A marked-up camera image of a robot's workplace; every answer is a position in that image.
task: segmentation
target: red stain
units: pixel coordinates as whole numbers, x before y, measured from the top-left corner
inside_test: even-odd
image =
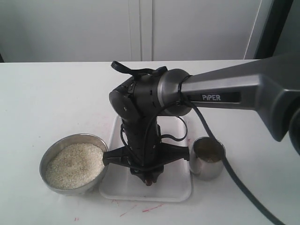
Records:
[[[163,206],[164,204],[159,204],[158,206],[156,206],[156,207],[153,207],[153,208],[150,208],[150,209],[147,209],[147,210],[143,210],[142,212],[149,212],[149,211],[151,211],[151,210],[153,210],[153,209],[157,209],[158,207],[161,207],[161,206]]]
[[[134,209],[137,205],[134,205],[130,210],[128,210],[127,212],[124,212],[123,214],[120,215],[120,217],[124,216],[126,213],[128,213],[129,211],[131,211],[132,209]]]

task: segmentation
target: black cable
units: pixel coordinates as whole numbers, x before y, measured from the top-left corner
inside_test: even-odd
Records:
[[[207,132],[208,136],[213,139],[216,140],[215,136],[213,135],[213,133],[211,132],[209,126],[207,125],[205,118],[203,117],[203,115],[201,114],[201,112],[199,111],[199,109],[190,101],[185,100],[184,103],[189,106],[192,107],[196,114],[198,115],[199,119],[201,120],[205,131]],[[221,154],[221,159],[222,162],[224,164],[225,169],[227,170],[227,172],[229,173],[230,177],[232,178],[232,180],[234,181],[234,183],[239,187],[239,189],[244,193],[244,195],[253,203],[253,205],[269,220],[271,221],[273,224],[275,225],[285,225],[283,222],[281,222],[276,216],[274,216],[266,207],[264,207],[259,200],[250,192],[250,190],[243,184],[243,182],[239,179],[239,177],[236,175],[236,173],[234,172],[234,170],[232,169],[231,165],[229,164],[225,153]]]
[[[188,135],[188,126],[187,126],[187,123],[186,123],[181,117],[179,117],[179,116],[176,116],[176,117],[177,117],[178,119],[180,119],[180,120],[183,122],[184,126],[186,127],[186,132],[185,132],[184,136],[183,136],[182,138],[176,138],[176,137],[174,137],[173,135],[168,135],[168,134],[166,134],[166,135],[161,135],[161,136],[160,136],[160,139],[163,139],[163,138],[170,138],[170,139],[172,139],[173,141],[181,142],[181,141],[183,141],[183,140],[187,137],[187,135]]]
[[[163,107],[160,108],[160,109],[156,112],[156,114],[153,115],[153,116],[151,117],[151,119],[149,120],[149,123],[148,123],[147,128],[146,128],[145,137],[144,137],[144,144],[143,144],[143,148],[142,148],[143,154],[145,154],[145,147],[146,147],[146,144],[147,144],[147,140],[148,140],[148,136],[149,136],[150,127],[151,127],[153,121],[155,120],[155,118],[156,118],[163,110],[165,110],[165,109],[167,109],[167,108],[170,108],[171,106],[174,106],[174,105],[176,105],[176,104],[177,104],[177,102],[172,102],[172,103],[169,103],[169,104],[163,106]]]
[[[132,157],[134,157],[137,162],[140,161],[139,158],[132,151],[132,149],[130,148],[130,146],[124,140],[123,132],[124,132],[124,126],[123,126],[123,124],[121,124],[120,137],[121,137],[121,141],[122,141],[123,145],[127,148],[127,150],[131,153]]]

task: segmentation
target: robotic arm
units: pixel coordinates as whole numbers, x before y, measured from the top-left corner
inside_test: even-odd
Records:
[[[276,141],[289,130],[300,154],[300,53],[258,60],[200,75],[166,67],[131,70],[118,62],[112,67],[132,77],[110,93],[110,102],[122,118],[128,142],[104,153],[105,165],[130,168],[146,185],[157,181],[163,165],[184,158],[187,147],[163,143],[156,117],[183,116],[198,107],[256,110]]]

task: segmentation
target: stainless steel cup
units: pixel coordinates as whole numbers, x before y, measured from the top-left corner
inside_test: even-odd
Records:
[[[189,166],[191,172],[201,180],[212,180],[223,170],[220,152],[225,148],[219,141],[209,137],[195,140],[190,153]]]

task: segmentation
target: white rice grains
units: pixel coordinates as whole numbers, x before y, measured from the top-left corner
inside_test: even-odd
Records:
[[[93,144],[72,144],[49,162],[45,179],[57,189],[81,187],[103,170],[102,156],[103,151]]]

